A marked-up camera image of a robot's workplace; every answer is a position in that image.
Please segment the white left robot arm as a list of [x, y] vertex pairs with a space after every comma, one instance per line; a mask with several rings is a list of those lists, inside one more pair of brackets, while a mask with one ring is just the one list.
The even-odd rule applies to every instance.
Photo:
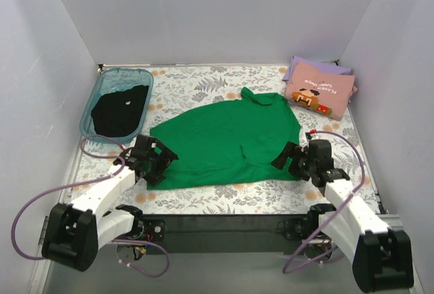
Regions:
[[106, 177], [68, 204], [58, 203], [50, 211], [41, 254], [80, 272], [94, 262], [98, 251], [109, 243], [131, 247], [144, 256], [157, 241], [163, 224], [147, 221], [141, 209], [113, 203], [138, 181], [156, 186], [178, 155], [157, 138], [139, 135], [132, 147], [115, 156]]

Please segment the green t shirt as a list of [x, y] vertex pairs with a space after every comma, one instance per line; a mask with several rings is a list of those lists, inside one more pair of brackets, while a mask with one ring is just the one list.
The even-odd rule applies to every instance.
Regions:
[[178, 155], [156, 189], [293, 180], [271, 163], [288, 142], [299, 143], [300, 131], [282, 95], [244, 87], [238, 100], [200, 106], [151, 128]]

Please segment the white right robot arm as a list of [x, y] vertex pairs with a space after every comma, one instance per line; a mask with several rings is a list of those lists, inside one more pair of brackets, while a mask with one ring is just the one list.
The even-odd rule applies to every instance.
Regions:
[[328, 200], [307, 213], [306, 241], [319, 233], [328, 236], [351, 262], [357, 286], [364, 293], [409, 289], [414, 285], [411, 240], [370, 209], [357, 195], [350, 177], [334, 166], [327, 140], [311, 140], [301, 147], [288, 142], [272, 166], [310, 181]]

